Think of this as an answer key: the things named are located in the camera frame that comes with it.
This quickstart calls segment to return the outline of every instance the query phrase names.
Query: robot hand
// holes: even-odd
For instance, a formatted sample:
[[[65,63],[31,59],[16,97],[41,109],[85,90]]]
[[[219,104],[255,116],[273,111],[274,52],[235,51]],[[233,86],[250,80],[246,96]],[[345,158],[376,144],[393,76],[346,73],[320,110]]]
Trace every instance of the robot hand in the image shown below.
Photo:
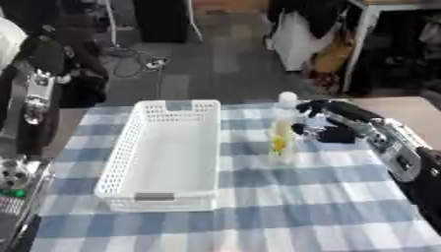
[[[309,127],[304,124],[295,124],[292,130],[298,135],[312,135],[322,143],[353,144],[356,138],[369,136],[384,140],[372,122],[383,117],[370,111],[359,108],[348,102],[339,100],[311,100],[297,106],[301,112],[307,112],[310,118],[323,113],[332,126]]]
[[[364,110],[354,104],[340,100],[316,99],[301,103],[297,106],[301,113],[308,112],[309,117],[315,117],[319,113],[333,113],[340,115],[351,121],[360,121],[364,123],[370,122],[375,118],[383,118],[382,116]]]

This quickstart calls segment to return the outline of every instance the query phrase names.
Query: white table leg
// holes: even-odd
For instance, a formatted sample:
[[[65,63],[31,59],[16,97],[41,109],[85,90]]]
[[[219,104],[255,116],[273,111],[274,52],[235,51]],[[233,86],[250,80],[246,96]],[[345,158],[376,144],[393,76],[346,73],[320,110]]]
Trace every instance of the white table leg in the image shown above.
[[[195,31],[196,35],[198,36],[199,41],[203,42],[204,38],[202,37],[202,33],[195,22],[195,13],[193,11],[193,0],[187,0],[187,8],[188,8],[188,18],[190,20],[190,25]]]
[[[380,11],[375,9],[375,7],[367,6],[363,13],[361,14],[360,21],[358,22],[358,27],[356,29],[355,35],[355,48],[350,56],[349,62],[346,67],[345,83],[343,86],[343,92],[347,92],[350,87],[350,81],[352,78],[352,72],[358,61],[358,57],[363,49],[364,40],[368,34],[375,28],[380,17]]]

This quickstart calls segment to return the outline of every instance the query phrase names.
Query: white plastic basket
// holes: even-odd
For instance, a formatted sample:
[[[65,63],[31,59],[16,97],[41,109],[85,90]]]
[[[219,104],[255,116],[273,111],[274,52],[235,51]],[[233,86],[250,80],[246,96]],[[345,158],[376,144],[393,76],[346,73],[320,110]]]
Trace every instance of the white plastic basket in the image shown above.
[[[220,117],[216,100],[138,102],[94,193],[116,212],[213,210]]]

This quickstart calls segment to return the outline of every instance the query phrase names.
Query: basket mesh side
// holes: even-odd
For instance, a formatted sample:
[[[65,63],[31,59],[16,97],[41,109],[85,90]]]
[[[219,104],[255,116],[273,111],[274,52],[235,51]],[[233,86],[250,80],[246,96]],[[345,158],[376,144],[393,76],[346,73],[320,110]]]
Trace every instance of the basket mesh side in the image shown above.
[[[104,178],[100,183],[101,193],[116,194],[119,192],[142,127],[143,122],[140,111],[134,111],[133,116],[127,122],[127,127],[124,128],[124,138],[121,139],[119,145],[114,149],[111,166],[107,168]]]
[[[145,116],[150,122],[203,121],[216,106],[212,102],[194,102],[193,110],[168,111],[161,105],[146,105]]]

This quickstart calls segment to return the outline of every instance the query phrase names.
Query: plastic bottle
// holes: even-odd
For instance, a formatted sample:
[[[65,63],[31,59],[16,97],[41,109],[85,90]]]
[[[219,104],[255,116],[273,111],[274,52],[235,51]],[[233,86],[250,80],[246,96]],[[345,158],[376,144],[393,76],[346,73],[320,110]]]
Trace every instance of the plastic bottle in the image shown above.
[[[270,161],[288,164],[294,155],[294,134],[291,125],[295,123],[297,95],[283,92],[276,104],[276,120],[271,129]]]

